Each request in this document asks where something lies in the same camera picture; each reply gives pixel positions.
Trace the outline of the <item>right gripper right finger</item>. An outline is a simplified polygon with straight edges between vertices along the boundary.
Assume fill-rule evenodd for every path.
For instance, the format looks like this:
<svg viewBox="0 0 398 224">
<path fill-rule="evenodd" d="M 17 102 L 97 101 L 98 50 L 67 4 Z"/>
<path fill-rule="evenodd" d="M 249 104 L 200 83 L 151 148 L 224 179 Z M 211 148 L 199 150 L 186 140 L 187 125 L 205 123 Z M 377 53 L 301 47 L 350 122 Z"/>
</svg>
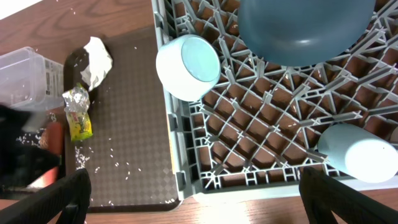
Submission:
<svg viewBox="0 0 398 224">
<path fill-rule="evenodd" d="M 300 196 L 310 223 L 397 223 L 397 210 L 387 207 L 320 171 L 306 167 Z"/>
</svg>

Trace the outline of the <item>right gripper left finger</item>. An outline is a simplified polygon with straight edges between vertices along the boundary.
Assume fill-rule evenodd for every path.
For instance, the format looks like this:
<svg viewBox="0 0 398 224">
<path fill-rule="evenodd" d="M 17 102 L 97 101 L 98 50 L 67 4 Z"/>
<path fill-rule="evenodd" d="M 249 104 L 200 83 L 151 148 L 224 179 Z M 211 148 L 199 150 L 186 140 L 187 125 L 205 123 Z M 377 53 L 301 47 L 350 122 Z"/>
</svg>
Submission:
<svg viewBox="0 0 398 224">
<path fill-rule="evenodd" d="M 72 174 L 1 210 L 1 223 L 84 224 L 90 206 L 91 180 L 86 169 Z"/>
</svg>

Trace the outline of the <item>small blue cup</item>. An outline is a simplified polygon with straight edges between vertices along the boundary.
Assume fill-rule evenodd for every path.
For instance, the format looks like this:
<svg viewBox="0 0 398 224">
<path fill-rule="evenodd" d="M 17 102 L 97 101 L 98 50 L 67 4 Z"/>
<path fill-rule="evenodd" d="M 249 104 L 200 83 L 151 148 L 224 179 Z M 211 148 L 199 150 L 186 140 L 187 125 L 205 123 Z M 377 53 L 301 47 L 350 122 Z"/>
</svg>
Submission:
<svg viewBox="0 0 398 224">
<path fill-rule="evenodd" d="M 353 124 L 329 127 L 317 148 L 333 168 L 366 183 L 385 182 L 397 174 L 395 147 Z"/>
</svg>

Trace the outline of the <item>orange carrot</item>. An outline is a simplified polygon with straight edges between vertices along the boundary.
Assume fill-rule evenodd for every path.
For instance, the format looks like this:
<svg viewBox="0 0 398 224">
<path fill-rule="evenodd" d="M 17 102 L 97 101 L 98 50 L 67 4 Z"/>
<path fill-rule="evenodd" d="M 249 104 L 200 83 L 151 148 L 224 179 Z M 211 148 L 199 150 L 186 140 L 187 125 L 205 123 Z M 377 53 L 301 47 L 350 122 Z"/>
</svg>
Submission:
<svg viewBox="0 0 398 224">
<path fill-rule="evenodd" d="M 64 128 L 63 124 L 59 122 L 51 122 L 44 132 L 44 139 L 47 143 L 47 150 L 58 156 L 62 156 L 64 149 Z M 49 186 L 58 179 L 60 166 L 54 167 L 47 171 L 44 175 L 33 181 L 29 189 L 41 189 Z"/>
</svg>

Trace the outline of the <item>foil snack wrapper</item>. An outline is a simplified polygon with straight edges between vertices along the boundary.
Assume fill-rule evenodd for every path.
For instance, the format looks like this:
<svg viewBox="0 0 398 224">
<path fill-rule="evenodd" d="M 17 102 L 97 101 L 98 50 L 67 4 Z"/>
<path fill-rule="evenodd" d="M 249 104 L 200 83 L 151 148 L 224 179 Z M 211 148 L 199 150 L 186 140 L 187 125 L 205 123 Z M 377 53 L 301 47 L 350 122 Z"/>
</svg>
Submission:
<svg viewBox="0 0 398 224">
<path fill-rule="evenodd" d="M 65 115 L 67 117 L 71 141 L 82 141 L 92 137 L 93 130 L 88 109 L 90 98 L 88 91 L 77 83 L 75 87 L 62 94 L 65 102 Z"/>
</svg>

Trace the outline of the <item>white napkin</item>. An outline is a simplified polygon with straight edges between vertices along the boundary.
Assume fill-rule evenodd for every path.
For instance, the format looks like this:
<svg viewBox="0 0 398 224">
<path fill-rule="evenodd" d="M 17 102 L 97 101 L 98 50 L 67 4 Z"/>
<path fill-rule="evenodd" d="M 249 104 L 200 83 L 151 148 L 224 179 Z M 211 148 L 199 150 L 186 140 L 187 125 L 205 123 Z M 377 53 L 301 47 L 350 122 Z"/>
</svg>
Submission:
<svg viewBox="0 0 398 224">
<path fill-rule="evenodd" d="M 88 65 L 80 72 L 82 80 L 88 85 L 88 91 L 97 88 L 113 67 L 113 59 L 102 40 L 90 37 L 83 47 L 88 56 Z"/>
</svg>

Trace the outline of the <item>dark blue plate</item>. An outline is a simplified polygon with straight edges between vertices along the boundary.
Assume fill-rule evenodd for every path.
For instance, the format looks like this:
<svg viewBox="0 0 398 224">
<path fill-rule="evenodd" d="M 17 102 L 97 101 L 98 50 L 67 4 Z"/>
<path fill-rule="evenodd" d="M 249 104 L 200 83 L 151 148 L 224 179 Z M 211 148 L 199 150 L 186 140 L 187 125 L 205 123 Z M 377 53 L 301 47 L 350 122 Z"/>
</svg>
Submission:
<svg viewBox="0 0 398 224">
<path fill-rule="evenodd" d="M 375 0 L 241 0 L 246 47 L 278 65 L 304 67 L 349 49 L 363 34 Z"/>
</svg>

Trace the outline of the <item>light blue rice bowl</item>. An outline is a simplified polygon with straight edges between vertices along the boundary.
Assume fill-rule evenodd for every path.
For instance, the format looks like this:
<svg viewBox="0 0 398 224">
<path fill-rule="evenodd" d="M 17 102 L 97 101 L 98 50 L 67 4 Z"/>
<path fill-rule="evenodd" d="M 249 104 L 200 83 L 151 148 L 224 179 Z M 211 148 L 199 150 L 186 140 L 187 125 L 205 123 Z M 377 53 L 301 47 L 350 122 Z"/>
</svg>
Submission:
<svg viewBox="0 0 398 224">
<path fill-rule="evenodd" d="M 158 50 L 156 70 L 165 90 L 183 101 L 197 101 L 220 80 L 221 64 L 204 38 L 187 34 Z"/>
</svg>

